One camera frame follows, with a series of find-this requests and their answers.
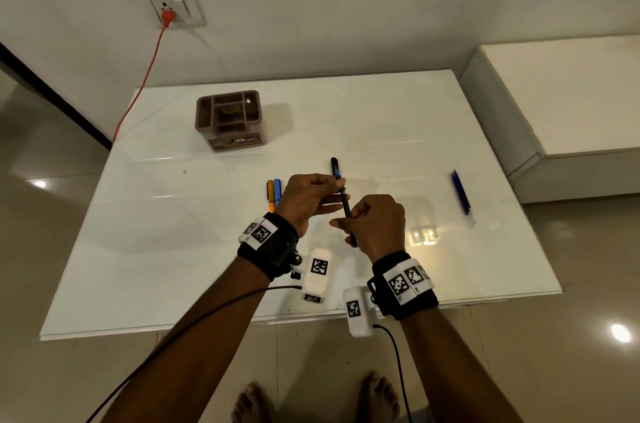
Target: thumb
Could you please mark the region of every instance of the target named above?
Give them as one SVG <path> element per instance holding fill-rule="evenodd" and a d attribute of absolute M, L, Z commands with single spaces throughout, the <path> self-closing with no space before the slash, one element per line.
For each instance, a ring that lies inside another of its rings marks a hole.
<path fill-rule="evenodd" d="M 335 219 L 329 221 L 329 224 L 334 228 L 343 230 L 345 233 L 351 233 L 355 221 L 356 220 L 352 217 L 336 217 Z"/>
<path fill-rule="evenodd" d="M 317 192 L 320 197 L 328 196 L 329 194 L 337 193 L 340 189 L 344 187 L 346 183 L 346 179 L 341 177 L 334 183 L 326 183 L 317 186 Z"/>

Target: pen holder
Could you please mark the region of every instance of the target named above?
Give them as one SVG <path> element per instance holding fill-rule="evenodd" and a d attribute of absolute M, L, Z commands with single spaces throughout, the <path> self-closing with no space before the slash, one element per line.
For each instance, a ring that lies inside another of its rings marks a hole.
<path fill-rule="evenodd" d="M 264 143 L 262 108 L 255 90 L 203 96 L 196 101 L 195 128 L 214 152 Z"/>

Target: wall socket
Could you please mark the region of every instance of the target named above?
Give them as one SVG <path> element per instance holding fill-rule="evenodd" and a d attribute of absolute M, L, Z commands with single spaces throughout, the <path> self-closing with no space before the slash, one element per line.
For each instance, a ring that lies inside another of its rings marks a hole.
<path fill-rule="evenodd" d="M 188 28 L 204 25 L 204 19 L 196 0 L 145 0 L 147 9 L 153 13 L 153 20 L 162 28 L 162 11 L 172 10 L 176 13 L 170 28 Z"/>

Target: orange marker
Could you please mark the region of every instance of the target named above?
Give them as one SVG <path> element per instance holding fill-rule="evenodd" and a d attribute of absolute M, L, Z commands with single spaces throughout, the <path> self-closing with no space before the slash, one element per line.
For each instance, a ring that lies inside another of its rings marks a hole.
<path fill-rule="evenodd" d="M 276 209 L 276 194 L 273 189 L 273 181 L 267 181 L 267 201 L 269 201 L 269 212 Z"/>

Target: bare foot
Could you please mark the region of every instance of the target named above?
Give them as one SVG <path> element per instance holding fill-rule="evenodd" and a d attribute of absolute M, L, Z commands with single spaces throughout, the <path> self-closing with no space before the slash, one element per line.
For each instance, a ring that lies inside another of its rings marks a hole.
<path fill-rule="evenodd" d="M 266 397 L 258 384 L 249 384 L 244 393 L 238 395 L 231 420 L 233 423 L 271 423 Z"/>
<path fill-rule="evenodd" d="M 373 371 L 362 382 L 356 423 L 391 423 L 400 415 L 396 390 Z"/>

